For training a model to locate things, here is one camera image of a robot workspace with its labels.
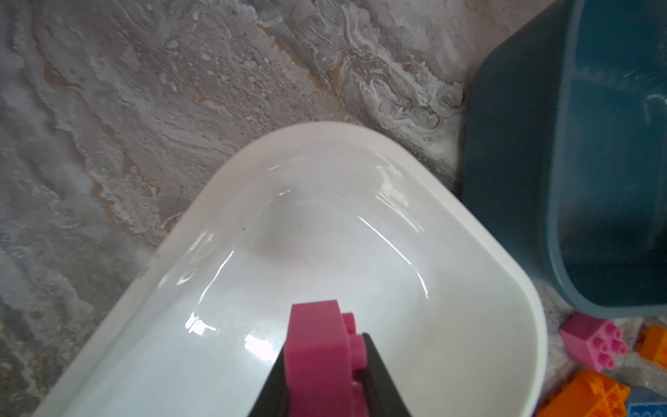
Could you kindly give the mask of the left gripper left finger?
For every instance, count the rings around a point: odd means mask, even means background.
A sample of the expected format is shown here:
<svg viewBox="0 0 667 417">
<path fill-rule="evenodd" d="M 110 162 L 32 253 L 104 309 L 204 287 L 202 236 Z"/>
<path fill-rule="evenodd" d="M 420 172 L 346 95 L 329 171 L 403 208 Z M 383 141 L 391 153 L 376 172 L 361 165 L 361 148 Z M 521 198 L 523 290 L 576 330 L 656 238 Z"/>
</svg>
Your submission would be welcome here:
<svg viewBox="0 0 667 417">
<path fill-rule="evenodd" d="M 282 349 L 248 417 L 289 417 L 289 393 Z"/>
</svg>

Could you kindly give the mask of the blue lego brick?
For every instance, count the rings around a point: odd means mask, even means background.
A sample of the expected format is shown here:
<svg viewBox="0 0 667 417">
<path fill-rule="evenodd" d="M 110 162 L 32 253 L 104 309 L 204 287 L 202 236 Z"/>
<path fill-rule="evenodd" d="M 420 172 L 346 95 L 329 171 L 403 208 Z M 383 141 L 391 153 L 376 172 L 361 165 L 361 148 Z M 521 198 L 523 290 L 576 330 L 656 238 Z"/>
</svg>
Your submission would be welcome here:
<svg viewBox="0 0 667 417">
<path fill-rule="evenodd" d="M 630 390 L 625 401 L 628 417 L 667 417 L 665 396 L 647 387 L 630 386 Z"/>
</svg>

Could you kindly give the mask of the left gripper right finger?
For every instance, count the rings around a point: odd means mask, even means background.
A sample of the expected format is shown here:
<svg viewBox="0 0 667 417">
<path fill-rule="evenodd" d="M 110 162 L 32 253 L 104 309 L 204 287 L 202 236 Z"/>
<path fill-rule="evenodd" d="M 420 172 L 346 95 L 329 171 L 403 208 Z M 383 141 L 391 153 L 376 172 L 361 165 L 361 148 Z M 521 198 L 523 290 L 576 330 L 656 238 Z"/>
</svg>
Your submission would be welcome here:
<svg viewBox="0 0 667 417">
<path fill-rule="evenodd" d="M 362 337 L 366 346 L 368 364 L 360 373 L 360 382 L 368 415 L 371 417 L 411 417 L 371 335 L 364 333 Z"/>
</svg>

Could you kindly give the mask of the pink lego cube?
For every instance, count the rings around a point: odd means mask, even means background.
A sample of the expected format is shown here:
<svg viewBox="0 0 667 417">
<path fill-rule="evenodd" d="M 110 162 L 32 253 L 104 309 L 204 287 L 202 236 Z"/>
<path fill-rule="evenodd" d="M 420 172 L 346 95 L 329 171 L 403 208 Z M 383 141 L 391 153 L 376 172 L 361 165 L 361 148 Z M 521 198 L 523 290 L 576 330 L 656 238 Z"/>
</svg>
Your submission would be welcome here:
<svg viewBox="0 0 667 417">
<path fill-rule="evenodd" d="M 603 372 L 616 366 L 616 358 L 629 352 L 623 329 L 610 319 L 577 313 L 559 329 L 566 352 L 582 365 Z"/>
</svg>

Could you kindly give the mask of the pink lego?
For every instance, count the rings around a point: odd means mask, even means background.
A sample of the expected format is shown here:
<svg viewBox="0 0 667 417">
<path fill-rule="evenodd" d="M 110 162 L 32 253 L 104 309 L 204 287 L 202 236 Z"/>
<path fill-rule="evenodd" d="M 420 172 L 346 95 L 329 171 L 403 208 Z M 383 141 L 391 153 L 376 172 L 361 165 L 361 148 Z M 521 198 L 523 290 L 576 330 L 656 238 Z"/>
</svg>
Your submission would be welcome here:
<svg viewBox="0 0 667 417">
<path fill-rule="evenodd" d="M 283 348 L 290 416 L 367 416 L 366 342 L 337 301 L 291 307 Z"/>
</svg>

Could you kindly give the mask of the long orange lego stack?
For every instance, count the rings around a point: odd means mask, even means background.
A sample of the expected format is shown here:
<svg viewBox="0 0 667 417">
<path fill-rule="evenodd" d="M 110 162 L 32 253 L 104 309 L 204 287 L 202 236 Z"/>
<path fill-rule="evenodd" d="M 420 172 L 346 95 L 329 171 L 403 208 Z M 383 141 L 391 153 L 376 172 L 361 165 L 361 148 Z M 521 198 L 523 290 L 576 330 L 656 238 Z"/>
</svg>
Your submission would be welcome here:
<svg viewBox="0 0 667 417">
<path fill-rule="evenodd" d="M 585 370 L 577 373 L 540 408 L 537 417 L 614 417 L 627 415 L 631 389 L 611 377 Z"/>
</svg>

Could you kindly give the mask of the orange lego brick top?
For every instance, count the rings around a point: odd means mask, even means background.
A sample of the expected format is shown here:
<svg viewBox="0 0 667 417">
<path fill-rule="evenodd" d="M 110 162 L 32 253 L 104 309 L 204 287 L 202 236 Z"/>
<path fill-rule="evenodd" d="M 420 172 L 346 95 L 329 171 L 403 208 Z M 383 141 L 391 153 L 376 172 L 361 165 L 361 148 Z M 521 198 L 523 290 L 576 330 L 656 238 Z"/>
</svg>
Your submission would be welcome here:
<svg viewBox="0 0 667 417">
<path fill-rule="evenodd" d="M 635 350 L 646 361 L 666 370 L 666 328 L 658 325 L 642 326 Z"/>
</svg>

